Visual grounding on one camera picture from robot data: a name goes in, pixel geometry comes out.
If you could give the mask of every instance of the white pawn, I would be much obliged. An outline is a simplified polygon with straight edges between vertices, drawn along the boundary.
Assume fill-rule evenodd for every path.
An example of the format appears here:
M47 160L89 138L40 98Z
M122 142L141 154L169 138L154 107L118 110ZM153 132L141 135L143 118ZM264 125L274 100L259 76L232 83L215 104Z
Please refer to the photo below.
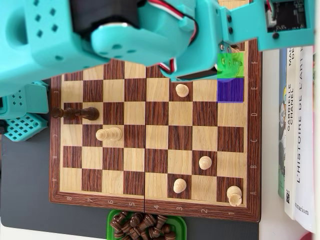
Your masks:
M110 129L100 129L96 132L95 137L99 141L103 141L103 140L117 141L122 138L122 131L118 127L112 127Z

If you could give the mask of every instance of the purple square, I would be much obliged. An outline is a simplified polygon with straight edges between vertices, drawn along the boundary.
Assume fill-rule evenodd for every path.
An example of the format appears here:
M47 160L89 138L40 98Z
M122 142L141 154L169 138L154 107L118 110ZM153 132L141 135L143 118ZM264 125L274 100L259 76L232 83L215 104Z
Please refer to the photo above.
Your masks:
M243 78L217 79L217 101L219 103L243 103L244 87Z

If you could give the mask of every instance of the green tray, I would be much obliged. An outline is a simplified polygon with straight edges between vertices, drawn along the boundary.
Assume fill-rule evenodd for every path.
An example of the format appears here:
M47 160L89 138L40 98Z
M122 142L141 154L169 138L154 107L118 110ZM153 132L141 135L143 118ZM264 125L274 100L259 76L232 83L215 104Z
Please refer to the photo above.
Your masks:
M114 233L115 230L110 226L114 215L120 213L120 210L111 210L108 214L106 221L106 240L121 240L121 238L115 238ZM129 212L127 219L133 216L133 212ZM180 216L166 216L168 220L165 222L166 224L170 224L171 231L175 232L176 238L175 240L187 240L187 225L185 221Z

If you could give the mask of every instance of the chessboard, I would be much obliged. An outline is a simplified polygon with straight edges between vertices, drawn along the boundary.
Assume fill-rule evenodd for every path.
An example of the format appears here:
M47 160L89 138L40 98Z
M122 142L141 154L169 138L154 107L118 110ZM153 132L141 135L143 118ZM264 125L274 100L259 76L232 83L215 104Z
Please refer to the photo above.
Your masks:
M114 59L53 77L51 108L95 107L99 118L51 118L50 201L258 222L262 55L256 40L240 48L244 77L185 82L186 97L158 67ZM97 140L98 130L113 127L120 140ZM206 170L203 156L212 161ZM181 193L177 179L186 182ZM231 186L242 193L237 207L228 201Z

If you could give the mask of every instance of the teal grid part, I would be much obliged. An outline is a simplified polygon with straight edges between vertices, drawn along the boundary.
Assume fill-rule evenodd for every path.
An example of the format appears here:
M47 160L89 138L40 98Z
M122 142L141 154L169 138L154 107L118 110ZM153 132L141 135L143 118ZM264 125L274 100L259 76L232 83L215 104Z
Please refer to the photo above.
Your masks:
M23 117L7 119L8 132L4 135L13 142L23 142L48 127L48 121L37 114L27 113Z

